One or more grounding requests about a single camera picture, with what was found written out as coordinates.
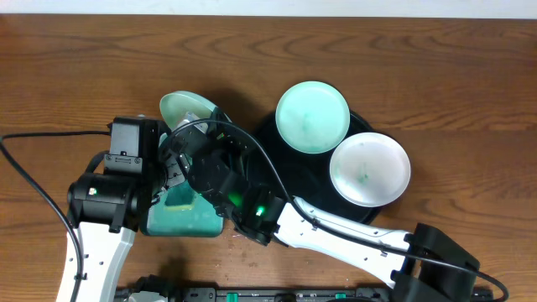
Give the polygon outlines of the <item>green yellow sponge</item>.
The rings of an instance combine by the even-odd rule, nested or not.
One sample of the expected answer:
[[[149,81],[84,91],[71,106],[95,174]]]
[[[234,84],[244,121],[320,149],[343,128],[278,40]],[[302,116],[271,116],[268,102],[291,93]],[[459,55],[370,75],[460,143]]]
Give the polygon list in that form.
[[[182,183],[167,191],[164,205],[172,211],[189,211],[193,208],[194,192],[187,183]]]

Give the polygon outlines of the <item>mint green plate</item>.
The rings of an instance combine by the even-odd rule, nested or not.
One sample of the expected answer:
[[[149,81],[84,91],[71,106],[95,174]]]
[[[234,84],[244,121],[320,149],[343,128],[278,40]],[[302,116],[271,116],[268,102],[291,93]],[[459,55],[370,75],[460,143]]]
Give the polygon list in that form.
[[[216,105],[190,91],[175,91],[163,96],[159,104],[164,122],[171,130],[199,119],[207,119]]]
[[[335,87],[303,81],[280,97],[275,122],[280,137],[291,148],[304,154],[322,154],[347,135],[350,109]]]

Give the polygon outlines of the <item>white plate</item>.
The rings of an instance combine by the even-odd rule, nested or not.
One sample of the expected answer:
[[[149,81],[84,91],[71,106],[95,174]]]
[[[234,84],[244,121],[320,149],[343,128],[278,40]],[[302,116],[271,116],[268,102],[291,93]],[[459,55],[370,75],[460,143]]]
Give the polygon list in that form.
[[[409,186],[411,165],[404,148],[381,133],[358,133],[334,150],[329,172],[336,191],[348,202],[379,207],[397,200]]]

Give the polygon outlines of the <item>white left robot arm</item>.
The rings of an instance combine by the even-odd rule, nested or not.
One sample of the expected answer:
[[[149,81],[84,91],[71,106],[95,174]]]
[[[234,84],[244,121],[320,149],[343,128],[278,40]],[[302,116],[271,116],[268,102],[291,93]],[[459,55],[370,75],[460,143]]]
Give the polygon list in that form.
[[[112,301],[140,222],[168,189],[159,150],[162,121],[117,117],[109,149],[96,154],[67,193],[68,235],[58,301]]]

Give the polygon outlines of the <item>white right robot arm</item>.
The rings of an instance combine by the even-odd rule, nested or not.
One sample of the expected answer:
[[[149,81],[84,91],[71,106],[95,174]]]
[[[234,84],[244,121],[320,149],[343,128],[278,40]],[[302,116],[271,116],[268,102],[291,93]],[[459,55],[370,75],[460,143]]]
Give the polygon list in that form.
[[[185,156],[190,187],[245,237],[323,253],[382,280],[392,301],[468,301],[480,263],[426,224],[414,232],[376,229],[291,195],[259,141],[220,109],[178,126],[159,147]]]

